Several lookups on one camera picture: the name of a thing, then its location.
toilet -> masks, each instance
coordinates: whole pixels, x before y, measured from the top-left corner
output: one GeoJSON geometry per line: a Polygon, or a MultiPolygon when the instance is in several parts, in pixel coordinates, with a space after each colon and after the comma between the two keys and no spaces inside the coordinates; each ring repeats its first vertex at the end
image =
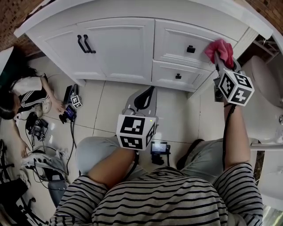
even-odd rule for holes
{"type": "Polygon", "coordinates": [[[283,104],[276,80],[258,56],[253,56],[242,70],[255,88],[247,105],[242,107],[249,138],[264,144],[282,144],[283,104]]]}

sneaker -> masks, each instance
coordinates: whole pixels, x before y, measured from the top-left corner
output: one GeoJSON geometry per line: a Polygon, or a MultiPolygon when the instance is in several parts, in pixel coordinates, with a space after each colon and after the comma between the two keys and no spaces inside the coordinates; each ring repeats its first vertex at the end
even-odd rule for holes
{"type": "Polygon", "coordinates": [[[50,98],[48,97],[44,102],[42,102],[42,110],[43,110],[43,114],[47,114],[52,106],[52,102],[50,100],[50,98]]]}
{"type": "Polygon", "coordinates": [[[41,104],[37,104],[34,106],[34,112],[36,114],[36,116],[38,118],[40,118],[43,115],[43,111],[42,111],[42,105],[41,104]]]}
{"type": "Polygon", "coordinates": [[[31,187],[31,183],[28,180],[27,173],[23,169],[19,170],[19,178],[26,184],[27,188],[31,187]]]}

black knob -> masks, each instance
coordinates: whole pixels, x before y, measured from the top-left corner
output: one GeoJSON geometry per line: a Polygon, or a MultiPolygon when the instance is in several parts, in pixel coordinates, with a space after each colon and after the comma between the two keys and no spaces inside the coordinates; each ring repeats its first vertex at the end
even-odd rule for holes
{"type": "Polygon", "coordinates": [[[187,47],[187,53],[195,53],[195,48],[192,45],[189,45],[189,47],[187,47]]]}
{"type": "Polygon", "coordinates": [[[177,74],[175,78],[176,78],[176,79],[181,79],[182,76],[180,76],[180,74],[177,74]]]}

handle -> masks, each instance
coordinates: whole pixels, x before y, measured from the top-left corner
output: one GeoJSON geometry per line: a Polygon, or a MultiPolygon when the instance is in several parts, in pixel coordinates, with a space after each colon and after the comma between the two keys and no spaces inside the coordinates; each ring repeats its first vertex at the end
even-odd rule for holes
{"type": "Polygon", "coordinates": [[[81,50],[82,50],[84,53],[87,53],[87,51],[85,51],[83,45],[81,44],[80,40],[81,40],[81,36],[78,35],[78,43],[79,43],[79,46],[80,46],[81,50]]]}
{"type": "Polygon", "coordinates": [[[180,76],[180,74],[177,74],[175,78],[176,78],[176,79],[181,79],[182,76],[180,76]]]}
{"type": "Polygon", "coordinates": [[[88,36],[87,36],[86,34],[84,34],[84,43],[85,43],[85,46],[88,48],[88,50],[89,50],[90,53],[96,53],[96,51],[95,51],[95,50],[92,51],[92,49],[91,49],[90,46],[88,45],[87,39],[88,39],[88,36]]]}
{"type": "Polygon", "coordinates": [[[189,45],[189,47],[187,47],[187,53],[195,53],[195,48],[192,45],[189,45]]]}

small screen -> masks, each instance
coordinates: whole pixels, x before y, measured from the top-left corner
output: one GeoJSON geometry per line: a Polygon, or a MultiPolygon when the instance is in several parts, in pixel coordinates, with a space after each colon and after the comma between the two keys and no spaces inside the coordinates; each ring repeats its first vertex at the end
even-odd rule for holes
{"type": "Polygon", "coordinates": [[[71,120],[73,118],[75,112],[70,106],[68,106],[66,108],[66,114],[67,114],[68,118],[71,120]]]}
{"type": "Polygon", "coordinates": [[[166,144],[165,143],[153,143],[152,152],[166,152],[166,144]]]}

